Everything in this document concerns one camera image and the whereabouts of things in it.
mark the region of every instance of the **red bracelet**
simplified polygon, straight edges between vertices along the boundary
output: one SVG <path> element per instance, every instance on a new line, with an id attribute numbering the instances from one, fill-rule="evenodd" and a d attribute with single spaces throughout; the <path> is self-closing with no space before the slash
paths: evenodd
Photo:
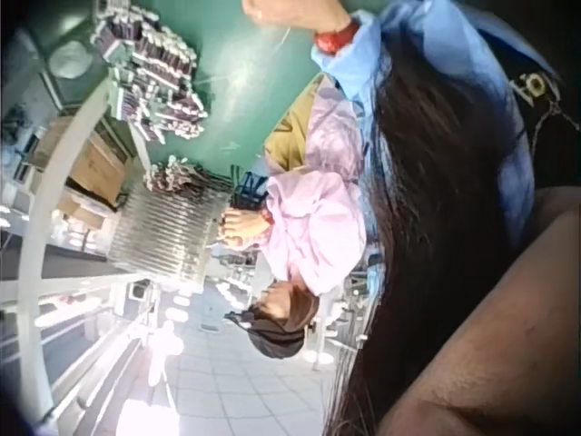
<path id="1" fill-rule="evenodd" d="M 263 207 L 261 210 L 262 218 L 270 225 L 274 225 L 274 219 L 272 218 L 272 213 L 266 207 Z"/>
<path id="2" fill-rule="evenodd" d="M 315 34 L 314 42 L 319 50 L 321 50 L 325 55 L 334 56 L 341 48 L 351 44 L 351 41 L 353 41 L 358 30 L 359 23 L 355 20 L 351 20 L 351 23 L 347 27 L 338 32 Z"/>

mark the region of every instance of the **pink jacket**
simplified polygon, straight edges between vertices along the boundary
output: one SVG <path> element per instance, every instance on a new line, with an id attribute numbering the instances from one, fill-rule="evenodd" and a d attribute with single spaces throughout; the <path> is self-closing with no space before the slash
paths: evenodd
<path id="1" fill-rule="evenodd" d="M 257 240 L 278 280 L 300 273 L 315 295 L 329 292 L 361 259 L 365 225 L 356 185 L 361 135 L 351 103 L 325 77 L 314 99 L 305 165 L 268 163 L 267 207 L 274 225 Z"/>

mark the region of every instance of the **green table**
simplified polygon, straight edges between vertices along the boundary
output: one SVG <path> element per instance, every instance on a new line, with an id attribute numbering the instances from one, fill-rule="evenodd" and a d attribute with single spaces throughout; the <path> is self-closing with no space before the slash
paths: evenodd
<path id="1" fill-rule="evenodd" d="M 388 0 L 349 0 L 349 10 L 378 11 Z M 230 165 L 249 168 L 300 91 L 317 73 L 310 60 L 311 33 L 258 27 L 242 12 L 241 0 L 138 0 L 157 12 L 164 25 L 182 36 L 199 55 L 197 82 L 210 117 L 205 132 L 186 141 L 167 135 L 167 144 L 150 144 L 152 161 L 178 154 L 221 174 Z M 35 11 L 29 28 L 48 57 L 69 39 L 85 41 L 91 32 L 91 0 L 54 0 Z M 76 80 L 56 84 L 65 103 L 83 101 L 105 75 L 102 62 Z"/>

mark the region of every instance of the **white railing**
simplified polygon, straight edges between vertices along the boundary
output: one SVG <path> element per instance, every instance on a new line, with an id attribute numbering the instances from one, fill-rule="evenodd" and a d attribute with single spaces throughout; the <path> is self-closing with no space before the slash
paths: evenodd
<path id="1" fill-rule="evenodd" d="M 39 422 L 52 408 L 53 398 L 44 365 L 41 334 L 34 325 L 39 316 L 39 290 L 51 213 L 64 183 L 89 137 L 107 108 L 107 82 L 103 80 L 81 106 L 54 148 L 38 186 L 30 222 L 22 242 L 17 280 L 17 328 L 20 350 L 20 401 L 30 422 Z"/>

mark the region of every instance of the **light blue shirt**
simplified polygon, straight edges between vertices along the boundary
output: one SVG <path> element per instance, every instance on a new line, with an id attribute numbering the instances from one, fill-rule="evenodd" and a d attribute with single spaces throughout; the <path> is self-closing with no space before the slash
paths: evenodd
<path id="1" fill-rule="evenodd" d="M 390 3 L 379 16 L 365 11 L 353 16 L 359 21 L 360 29 L 352 44 L 336 56 L 327 56 L 313 47 L 311 56 L 325 73 L 338 81 L 346 97 L 354 103 L 363 143 L 368 143 L 371 137 L 375 85 L 381 78 L 380 72 L 385 74 L 390 68 L 389 53 L 381 41 L 398 33 L 402 27 L 408 30 L 412 43 L 442 74 L 477 84 L 493 101 L 502 104 L 507 116 L 513 118 L 515 138 L 523 131 L 523 119 L 508 79 L 479 31 L 501 39 L 556 76 L 540 54 L 507 24 L 471 8 L 462 6 L 460 10 L 460 6 L 450 0 L 398 0 Z M 384 174 L 389 183 L 389 156 L 387 148 L 384 149 Z M 371 171 L 369 155 L 366 155 L 366 173 Z M 520 135 L 517 148 L 503 162 L 498 187 L 509 238 L 518 246 L 526 230 L 535 191 L 525 135 Z M 363 209 L 369 220 L 366 225 L 374 228 L 375 219 L 369 205 L 364 204 Z"/>

